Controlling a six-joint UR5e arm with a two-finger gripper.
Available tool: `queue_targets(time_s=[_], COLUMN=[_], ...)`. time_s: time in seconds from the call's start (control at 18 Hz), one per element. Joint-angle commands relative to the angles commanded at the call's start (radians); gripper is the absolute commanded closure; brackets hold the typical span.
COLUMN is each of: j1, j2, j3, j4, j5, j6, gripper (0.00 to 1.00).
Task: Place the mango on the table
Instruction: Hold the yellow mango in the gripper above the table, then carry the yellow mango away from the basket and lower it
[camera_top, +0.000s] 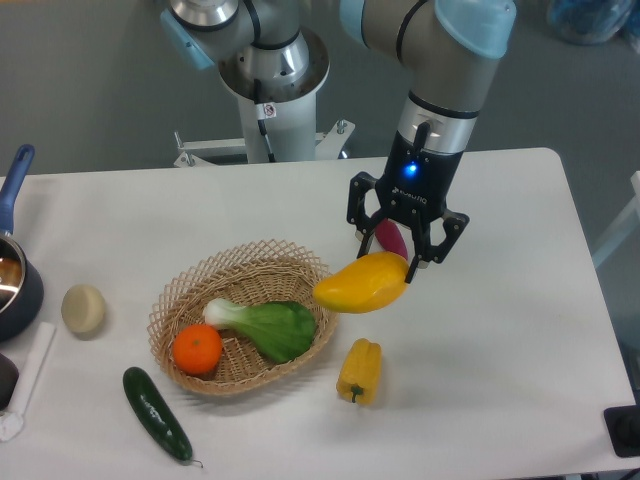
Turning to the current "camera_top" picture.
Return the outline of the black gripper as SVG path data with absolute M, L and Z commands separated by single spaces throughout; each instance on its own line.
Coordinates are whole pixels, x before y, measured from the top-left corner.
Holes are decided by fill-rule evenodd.
M 346 220 L 356 228 L 360 241 L 357 255 L 370 251 L 376 227 L 384 219 L 411 230 L 414 255 L 405 282 L 410 284 L 418 269 L 441 264 L 468 226 L 470 217 L 447 208 L 447 195 L 463 154 L 433 153 L 414 147 L 401 134 L 394 137 L 382 176 L 377 180 L 361 171 L 351 178 Z M 365 200 L 377 194 L 380 209 L 369 216 Z M 431 223 L 442 220 L 444 239 L 432 243 Z

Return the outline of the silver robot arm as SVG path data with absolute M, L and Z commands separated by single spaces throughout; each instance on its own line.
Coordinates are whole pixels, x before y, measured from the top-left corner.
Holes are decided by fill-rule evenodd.
M 411 269 L 440 263 L 468 224 L 446 197 L 505 55 L 511 1 L 343 1 L 344 30 L 412 73 L 383 174 L 356 175 L 347 220 L 366 254 L 384 221 L 408 228 Z M 329 72 L 322 40 L 294 1 L 170 1 L 161 25 L 197 69 L 235 95 L 252 163 L 316 157 L 316 94 Z

